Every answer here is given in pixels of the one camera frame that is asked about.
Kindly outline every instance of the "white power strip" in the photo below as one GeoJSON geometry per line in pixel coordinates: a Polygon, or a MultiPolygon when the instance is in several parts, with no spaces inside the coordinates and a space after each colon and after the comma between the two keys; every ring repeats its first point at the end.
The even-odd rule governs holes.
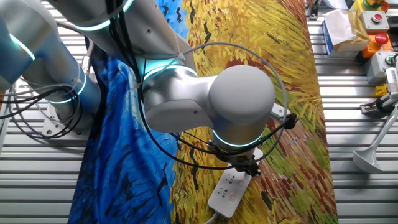
{"type": "MultiPolygon", "coordinates": [[[[262,151],[256,148],[254,156],[256,159],[260,158],[262,156],[262,151]]],[[[236,169],[225,170],[209,198],[209,207],[220,215],[231,218],[250,180],[251,176],[247,175],[245,172],[238,172],[236,169]]]]}

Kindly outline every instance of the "painted canvas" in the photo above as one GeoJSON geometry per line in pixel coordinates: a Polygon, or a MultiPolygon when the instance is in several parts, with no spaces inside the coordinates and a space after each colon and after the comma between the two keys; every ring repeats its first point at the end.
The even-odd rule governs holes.
{"type": "MultiPolygon", "coordinates": [[[[300,121],[285,131],[277,149],[261,161],[237,211],[217,223],[338,223],[326,143],[320,88],[299,0],[156,0],[170,26],[194,47],[231,42],[262,55],[282,76],[289,110],[300,121]]],[[[258,59],[232,47],[211,46],[194,53],[199,75],[214,75],[233,65],[252,65],[270,75],[258,59]]],[[[69,223],[205,223],[213,211],[207,200],[222,171],[192,169],[163,155],[148,137],[137,112],[127,66],[100,49],[93,67],[106,98],[81,165],[69,223]]],[[[270,119],[264,134],[279,124],[270,119]]],[[[189,131],[212,138],[208,128],[189,131]]],[[[185,161],[225,166],[170,135],[154,132],[158,142],[185,161]]],[[[196,146],[198,139],[182,134],[196,146]]],[[[261,146],[267,152],[277,136],[261,146]]]]}

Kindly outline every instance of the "emergency stop button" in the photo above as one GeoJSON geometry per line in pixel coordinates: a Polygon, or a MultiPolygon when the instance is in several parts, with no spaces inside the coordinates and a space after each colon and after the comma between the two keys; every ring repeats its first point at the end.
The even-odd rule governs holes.
{"type": "Polygon", "coordinates": [[[380,23],[381,21],[382,21],[382,19],[383,19],[383,17],[380,15],[380,14],[375,14],[373,17],[372,17],[372,21],[374,22],[374,23],[380,23]]]}
{"type": "Polygon", "coordinates": [[[376,36],[374,37],[374,42],[377,45],[384,45],[384,44],[388,43],[388,36],[383,33],[376,34],[376,36]]]}

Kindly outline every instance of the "blue painted area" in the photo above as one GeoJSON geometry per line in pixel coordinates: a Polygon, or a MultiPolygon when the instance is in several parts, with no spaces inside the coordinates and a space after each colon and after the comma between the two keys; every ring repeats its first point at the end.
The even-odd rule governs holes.
{"type": "MultiPolygon", "coordinates": [[[[160,8],[169,8],[165,17],[173,29],[186,37],[187,13],[176,13],[181,2],[157,1],[160,8]]],[[[103,104],[88,140],[68,223],[171,223],[174,161],[159,151],[142,126],[136,90],[130,90],[134,75],[98,48],[92,63],[103,104]]],[[[153,134],[171,154],[177,152],[169,134],[153,134]]]]}
{"type": "Polygon", "coordinates": [[[188,14],[181,8],[182,0],[155,0],[173,30],[183,38],[187,38],[188,27],[185,18],[188,14]]]}
{"type": "Polygon", "coordinates": [[[322,22],[322,29],[323,29],[323,33],[324,33],[325,42],[326,42],[326,52],[329,55],[334,50],[335,47],[333,46],[333,43],[331,42],[329,30],[326,26],[325,21],[322,22]]]}

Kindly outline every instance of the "yellow painted area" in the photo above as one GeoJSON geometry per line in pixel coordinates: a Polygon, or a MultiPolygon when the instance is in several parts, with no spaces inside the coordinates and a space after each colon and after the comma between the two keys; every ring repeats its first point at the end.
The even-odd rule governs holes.
{"type": "MultiPolygon", "coordinates": [[[[234,216],[217,223],[337,223],[320,90],[305,25],[303,2],[298,0],[185,0],[187,41],[192,47],[208,42],[231,42],[260,54],[280,73],[289,91],[289,110],[300,122],[285,131],[277,147],[260,163],[262,175],[254,178],[234,216]]],[[[282,91],[274,74],[247,52],[226,46],[197,50],[194,60],[201,76],[220,73],[233,65],[252,65],[264,70],[275,85],[278,104],[282,91]]],[[[270,120],[266,133],[277,122],[270,120]]],[[[205,141],[212,139],[208,128],[189,131],[205,141]]],[[[199,140],[182,134],[196,146],[199,140]]],[[[276,136],[265,142],[266,152],[276,136]]],[[[182,145],[177,157],[205,166],[226,166],[212,155],[182,145]]],[[[223,171],[198,169],[175,163],[172,187],[173,223],[204,223],[213,211],[207,206],[223,171]]]]}

